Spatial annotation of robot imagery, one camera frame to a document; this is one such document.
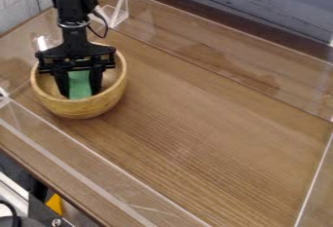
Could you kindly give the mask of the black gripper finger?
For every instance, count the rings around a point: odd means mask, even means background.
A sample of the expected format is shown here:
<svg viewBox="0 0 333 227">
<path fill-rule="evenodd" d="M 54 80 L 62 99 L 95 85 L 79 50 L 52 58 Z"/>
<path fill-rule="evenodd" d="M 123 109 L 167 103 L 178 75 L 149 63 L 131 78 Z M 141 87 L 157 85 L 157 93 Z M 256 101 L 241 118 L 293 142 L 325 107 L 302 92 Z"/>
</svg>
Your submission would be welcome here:
<svg viewBox="0 0 333 227">
<path fill-rule="evenodd" d="M 90 87 L 94 95 L 96 95 L 102 90 L 103 72 L 103 69 L 92 69 L 90 71 Z"/>
<path fill-rule="evenodd" d="M 67 71 L 59 71 L 55 73 L 55 81 L 59 88 L 59 92 L 64 97 L 70 96 L 70 75 Z"/>
</svg>

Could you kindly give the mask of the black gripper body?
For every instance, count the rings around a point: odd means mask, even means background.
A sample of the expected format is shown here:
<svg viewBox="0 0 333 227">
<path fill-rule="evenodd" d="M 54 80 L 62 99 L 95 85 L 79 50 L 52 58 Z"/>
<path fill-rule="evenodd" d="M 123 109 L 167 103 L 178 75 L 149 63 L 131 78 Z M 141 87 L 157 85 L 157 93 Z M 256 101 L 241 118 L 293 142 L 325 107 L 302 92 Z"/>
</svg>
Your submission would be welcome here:
<svg viewBox="0 0 333 227">
<path fill-rule="evenodd" d="M 59 69 L 83 71 L 95 65 L 102 66 L 102 70 L 116 67 L 116 48 L 88 41 L 88 24 L 58 23 L 58 26 L 63 32 L 63 42 L 35 53 L 39 73 L 55 74 Z"/>
</svg>

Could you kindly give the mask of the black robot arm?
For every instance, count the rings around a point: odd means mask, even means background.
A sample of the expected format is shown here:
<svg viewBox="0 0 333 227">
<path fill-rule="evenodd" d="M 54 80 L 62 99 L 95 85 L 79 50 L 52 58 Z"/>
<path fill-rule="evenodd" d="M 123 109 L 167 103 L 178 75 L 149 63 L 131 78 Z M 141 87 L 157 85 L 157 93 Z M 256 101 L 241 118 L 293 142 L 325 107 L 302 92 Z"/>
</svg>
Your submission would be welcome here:
<svg viewBox="0 0 333 227">
<path fill-rule="evenodd" d="M 116 67 L 116 48 L 88 41 L 87 30 L 104 38 L 91 28 L 90 14 L 107 24 L 106 18 L 96 12 L 98 0 L 52 0 L 58 11 L 58 26 L 63 32 L 63 42 L 47 50 L 38 51 L 38 70 L 54 76 L 59 92 L 71 97 L 74 72 L 87 72 L 90 94 L 102 91 L 103 73 Z"/>
</svg>

